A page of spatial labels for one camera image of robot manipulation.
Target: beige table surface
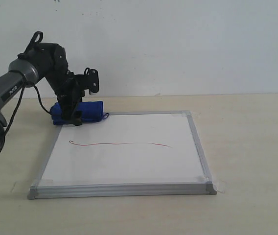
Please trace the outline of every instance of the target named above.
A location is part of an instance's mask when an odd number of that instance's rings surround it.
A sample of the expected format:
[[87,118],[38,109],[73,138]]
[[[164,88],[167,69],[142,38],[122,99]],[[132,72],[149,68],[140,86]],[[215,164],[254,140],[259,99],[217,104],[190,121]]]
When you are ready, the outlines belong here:
[[[108,112],[191,110],[226,192],[27,200],[55,127],[36,99],[24,99],[0,155],[0,235],[278,234],[278,94],[103,101]],[[3,109],[8,119],[15,104]]]

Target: drawn line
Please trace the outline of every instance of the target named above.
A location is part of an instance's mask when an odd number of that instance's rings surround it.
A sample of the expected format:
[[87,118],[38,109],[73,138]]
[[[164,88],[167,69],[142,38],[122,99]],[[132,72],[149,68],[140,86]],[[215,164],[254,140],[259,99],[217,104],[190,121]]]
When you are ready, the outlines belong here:
[[169,145],[166,144],[161,144],[161,143],[90,143],[90,144],[78,144],[75,143],[74,141],[69,141],[69,143],[74,144],[74,145],[78,145],[78,146],[91,146],[91,145],[100,145],[100,144],[110,144],[110,145],[122,145],[122,144],[153,144],[153,145],[159,145],[159,146],[163,146],[163,147],[169,147],[172,148]]

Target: white wall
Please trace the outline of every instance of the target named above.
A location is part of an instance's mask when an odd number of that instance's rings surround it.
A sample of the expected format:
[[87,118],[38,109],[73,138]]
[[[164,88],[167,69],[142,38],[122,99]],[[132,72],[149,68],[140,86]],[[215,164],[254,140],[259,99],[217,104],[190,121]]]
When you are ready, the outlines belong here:
[[0,0],[0,75],[36,30],[101,96],[278,92],[278,0]]

